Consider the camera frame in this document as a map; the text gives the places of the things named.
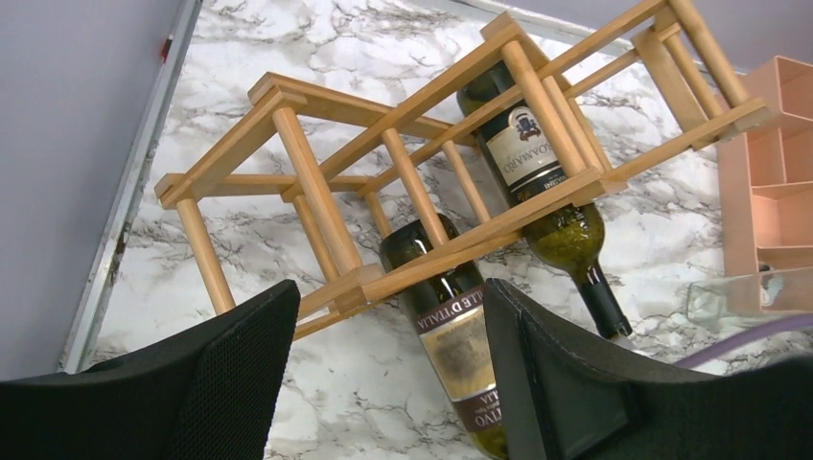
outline wooden wine rack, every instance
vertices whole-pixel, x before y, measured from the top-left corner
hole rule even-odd
[[[575,64],[645,21],[634,49],[576,84],[563,76]],[[724,110],[680,39],[686,33],[728,104]],[[522,28],[504,13],[481,31],[484,42],[469,55],[395,107],[265,74],[249,91],[252,108],[185,173],[164,176],[155,187],[165,209],[176,209],[187,233],[216,313],[235,306],[197,202],[207,196],[280,195],[293,204],[327,283],[305,295],[296,337],[335,324],[390,298],[409,286],[479,258],[521,237],[528,223],[568,204],[583,205],[626,188],[626,181],[673,156],[731,138],[770,116],[766,103],[752,99],[735,75],[690,0],[645,0],[549,60]],[[504,60],[516,86],[461,122],[450,125],[422,115],[463,85]],[[641,60],[683,133],[618,167],[608,160],[575,98]],[[568,179],[498,215],[489,216],[457,149],[474,146],[471,133],[525,98],[539,120]],[[319,164],[298,115],[365,127],[355,139]],[[234,174],[252,153],[279,133],[296,175]],[[427,139],[409,153],[401,134]],[[345,170],[384,144],[393,167],[375,176]],[[443,151],[480,224],[449,240],[416,167]],[[355,192],[368,204],[386,236],[392,232],[377,192],[401,179],[434,247],[409,264],[384,274],[361,257],[333,192]],[[327,308],[327,313],[314,315]]]

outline marble countertop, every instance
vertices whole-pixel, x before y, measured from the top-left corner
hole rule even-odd
[[[265,71],[397,104],[474,49],[483,23],[389,0],[208,0],[197,23],[150,180],[127,240],[97,343],[96,359],[117,356],[211,316],[206,290],[177,213],[164,211],[152,187],[186,171],[249,108],[246,90]],[[568,47],[535,37],[555,57]],[[567,73],[578,81],[608,62],[597,55]],[[652,81],[635,65],[581,101],[614,163],[678,133]],[[447,100],[430,116],[457,121]],[[324,159],[360,130],[305,120]],[[481,159],[465,152],[492,210],[503,209]],[[351,173],[389,166],[382,149]],[[278,138],[239,173],[292,173]],[[435,205],[466,230],[476,224],[441,157],[421,167]],[[717,336],[683,315],[687,285],[722,274],[715,153],[686,153],[636,177],[629,190],[598,203],[607,221],[605,272],[636,332],[636,343],[674,361]],[[366,262],[381,240],[363,201],[337,195]],[[416,219],[404,188],[383,190],[395,227]],[[303,293],[323,283],[293,208],[275,196],[207,198],[206,218],[226,277],[240,303],[283,280]],[[486,276],[506,278],[571,321],[592,321],[569,278],[542,266],[523,244],[479,261]],[[805,343],[783,335],[714,363],[710,372],[755,366]],[[382,305],[297,341],[290,353],[267,458],[429,460],[481,458],[471,447],[406,318]]]

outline wine label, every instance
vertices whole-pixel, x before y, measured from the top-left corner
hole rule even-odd
[[[502,420],[482,298],[482,287],[469,289],[415,322],[457,415],[473,433]]]
[[[523,202],[567,179],[528,107],[511,110],[507,123],[508,127],[486,142],[486,146],[511,196]]]

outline wine bottle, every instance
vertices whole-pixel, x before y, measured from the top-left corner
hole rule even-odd
[[[459,234],[438,215],[450,239]],[[420,220],[383,239],[380,258],[391,271],[432,250]],[[494,459],[507,459],[502,413],[482,310],[483,278],[474,262],[408,287],[401,310],[423,342],[432,367],[475,445]]]
[[[468,116],[512,86],[514,79],[501,61],[461,88],[457,103]],[[475,136],[510,206],[568,178],[525,101],[515,103],[486,122]],[[598,333],[608,339],[626,341],[632,327],[598,262],[604,245],[604,219],[595,205],[565,206],[526,225],[523,236],[542,262],[567,272]]]

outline label emblem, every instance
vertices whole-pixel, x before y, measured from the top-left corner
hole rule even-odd
[[[508,115],[508,123],[520,134],[520,139],[527,142],[532,137],[542,135],[539,123],[527,107],[517,107]]]

